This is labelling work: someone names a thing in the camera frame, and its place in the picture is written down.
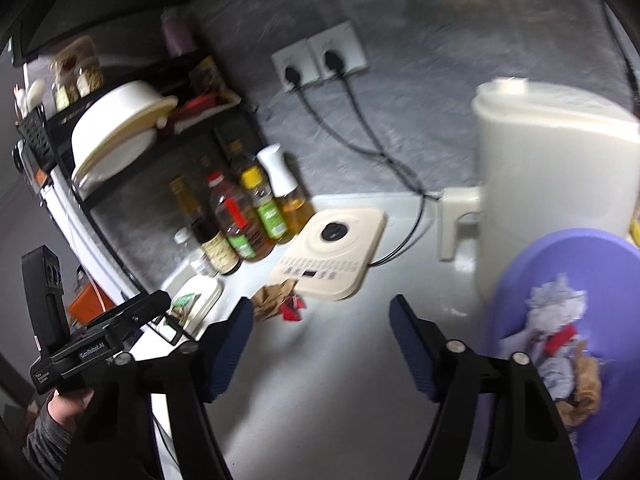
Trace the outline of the left hand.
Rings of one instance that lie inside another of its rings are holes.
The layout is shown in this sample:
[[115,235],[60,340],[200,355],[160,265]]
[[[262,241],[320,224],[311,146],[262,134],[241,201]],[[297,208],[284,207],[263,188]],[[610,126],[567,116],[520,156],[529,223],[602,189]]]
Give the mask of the left hand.
[[73,434],[78,422],[94,395],[93,388],[85,388],[73,392],[59,393],[54,390],[47,404],[47,411],[54,422],[64,430]]

